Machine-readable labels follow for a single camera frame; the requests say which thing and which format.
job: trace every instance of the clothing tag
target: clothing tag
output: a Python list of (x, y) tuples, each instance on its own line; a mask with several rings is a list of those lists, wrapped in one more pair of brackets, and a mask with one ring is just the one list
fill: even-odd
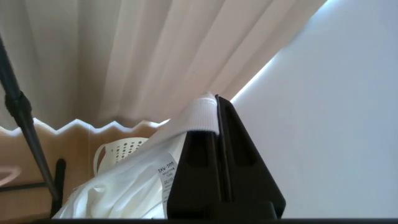
[(172, 189), (174, 175), (177, 170), (177, 163), (170, 153), (166, 153), (159, 161), (157, 171), (162, 182), (162, 203), (164, 217), (167, 218), (167, 201)]

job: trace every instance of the white cloth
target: white cloth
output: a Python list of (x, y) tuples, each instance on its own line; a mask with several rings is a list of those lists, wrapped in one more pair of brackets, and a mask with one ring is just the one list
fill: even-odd
[(154, 169), (170, 153), (179, 161), (187, 131), (218, 134), (217, 102), (204, 94), (157, 131), (141, 149), (71, 194), (53, 218), (152, 218), (159, 208), (159, 176)]

